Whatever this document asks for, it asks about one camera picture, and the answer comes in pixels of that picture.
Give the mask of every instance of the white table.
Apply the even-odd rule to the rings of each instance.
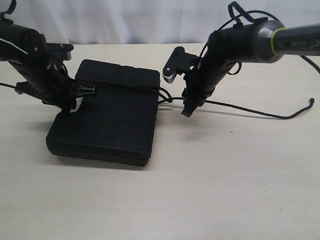
[[[71,77],[83,59],[161,72],[175,46],[76,45],[65,64]],[[0,63],[1,82],[22,80]],[[184,81],[161,85],[180,96]],[[216,105],[186,118],[181,101],[162,105],[152,158],[138,168],[51,155],[45,138],[59,109],[0,87],[0,239],[318,240],[316,71],[297,56],[244,64],[210,99],[290,115],[310,97],[314,107],[292,120]]]

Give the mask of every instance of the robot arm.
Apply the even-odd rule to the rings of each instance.
[[[243,25],[233,8],[251,23]],[[168,83],[184,74],[182,114],[187,117],[205,103],[236,63],[275,63],[283,55],[320,56],[320,24],[285,28],[279,20],[252,18],[236,2],[229,4],[229,14],[236,24],[214,31],[203,57],[177,47],[163,68]]]
[[[15,7],[15,2],[12,1],[11,6]],[[8,61],[26,79],[26,82],[17,83],[17,93],[28,94],[62,109],[74,109],[76,98],[94,95],[95,86],[68,76],[63,60],[71,58],[72,50],[69,44],[47,43],[44,35],[15,25],[1,14],[0,61]]]

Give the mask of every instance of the yellow stripe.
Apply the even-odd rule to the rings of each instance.
[[[282,28],[277,29],[277,30],[275,30],[275,31],[273,32],[273,34],[272,34],[272,36],[271,36],[271,50],[272,50],[272,52],[273,52],[275,55],[279,55],[279,54],[278,54],[278,53],[276,52],[276,50],[275,50],[274,37],[275,37],[275,35],[276,35],[276,33],[277,33],[278,31],[280,31],[280,30],[285,30],[285,29],[287,29],[287,27],[282,27]]]

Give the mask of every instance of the white backdrop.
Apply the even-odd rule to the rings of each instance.
[[[17,0],[10,17],[47,42],[140,44],[205,42],[229,20],[232,0]],[[0,11],[11,0],[0,0]],[[320,0],[238,0],[288,26],[320,23]]]

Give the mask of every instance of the black plastic case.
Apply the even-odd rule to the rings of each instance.
[[[75,78],[159,91],[155,70],[84,60]],[[151,156],[158,95],[130,88],[97,86],[78,111],[60,112],[46,137],[57,156],[145,166]]]

